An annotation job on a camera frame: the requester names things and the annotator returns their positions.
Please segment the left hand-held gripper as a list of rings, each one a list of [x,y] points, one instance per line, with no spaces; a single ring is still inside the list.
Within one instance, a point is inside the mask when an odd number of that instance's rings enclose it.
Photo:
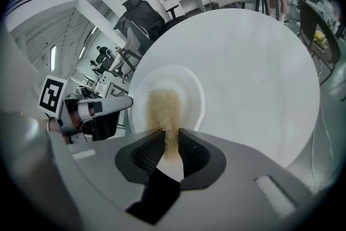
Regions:
[[[55,131],[67,143],[106,140],[115,135],[120,112],[133,105],[130,96],[84,99],[82,95],[65,93],[67,80],[48,75],[41,89],[39,110],[49,119],[48,131]],[[82,124],[76,130],[70,120],[69,108],[77,105]]]

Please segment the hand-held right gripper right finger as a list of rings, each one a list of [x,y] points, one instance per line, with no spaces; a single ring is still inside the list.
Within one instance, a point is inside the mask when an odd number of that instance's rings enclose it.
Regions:
[[[208,163],[181,182],[158,230],[295,230],[319,203],[310,190],[254,148],[182,129]]]

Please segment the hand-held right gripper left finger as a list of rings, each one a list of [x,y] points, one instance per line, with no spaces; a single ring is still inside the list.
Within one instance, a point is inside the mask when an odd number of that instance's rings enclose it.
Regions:
[[[58,172],[79,210],[84,230],[164,230],[164,220],[149,224],[127,208],[141,200],[149,175],[131,159],[133,150],[162,137],[146,131],[124,138],[67,146],[50,132]]]

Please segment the person's left hand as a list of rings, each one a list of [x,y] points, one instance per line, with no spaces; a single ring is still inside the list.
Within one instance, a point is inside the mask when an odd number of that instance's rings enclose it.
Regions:
[[[78,113],[77,105],[73,105],[69,108],[69,116],[70,116],[70,120],[71,120],[73,127],[76,130],[80,130],[82,121],[81,121],[81,117]]]

